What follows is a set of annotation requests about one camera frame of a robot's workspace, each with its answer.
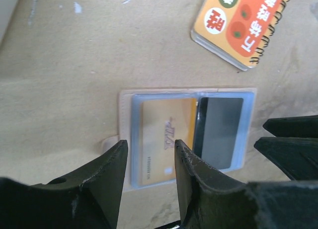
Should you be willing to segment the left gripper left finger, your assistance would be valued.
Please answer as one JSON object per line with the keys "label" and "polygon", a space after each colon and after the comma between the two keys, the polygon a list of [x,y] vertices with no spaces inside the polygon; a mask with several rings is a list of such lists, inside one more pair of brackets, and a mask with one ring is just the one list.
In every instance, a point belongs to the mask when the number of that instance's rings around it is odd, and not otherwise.
{"label": "left gripper left finger", "polygon": [[0,179],[2,229],[115,229],[128,157],[120,140],[107,152],[48,184]]}

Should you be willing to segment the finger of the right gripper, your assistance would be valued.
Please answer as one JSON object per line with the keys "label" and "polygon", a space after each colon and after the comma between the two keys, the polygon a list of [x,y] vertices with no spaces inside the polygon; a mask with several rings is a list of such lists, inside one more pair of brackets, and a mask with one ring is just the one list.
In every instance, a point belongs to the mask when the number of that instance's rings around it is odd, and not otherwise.
{"label": "finger of the right gripper", "polygon": [[262,137],[254,148],[291,180],[318,179],[318,140]]}
{"label": "finger of the right gripper", "polygon": [[276,137],[317,138],[318,116],[271,118],[263,128]]}

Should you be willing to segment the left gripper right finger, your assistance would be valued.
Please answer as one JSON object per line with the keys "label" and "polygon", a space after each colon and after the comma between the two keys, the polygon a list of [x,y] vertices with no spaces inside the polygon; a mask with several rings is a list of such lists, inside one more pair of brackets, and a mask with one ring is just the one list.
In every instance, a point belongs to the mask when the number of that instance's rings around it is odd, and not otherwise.
{"label": "left gripper right finger", "polygon": [[174,146],[183,229],[315,229],[318,180],[243,183]]}

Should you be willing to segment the silver grey credit card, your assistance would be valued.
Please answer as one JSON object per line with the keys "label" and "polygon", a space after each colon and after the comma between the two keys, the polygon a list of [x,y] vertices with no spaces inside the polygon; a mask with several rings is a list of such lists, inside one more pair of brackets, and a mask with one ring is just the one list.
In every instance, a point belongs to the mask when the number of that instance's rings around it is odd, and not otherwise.
{"label": "silver grey credit card", "polygon": [[202,97],[198,102],[192,149],[218,170],[232,164],[242,104],[242,98],[222,97]]}

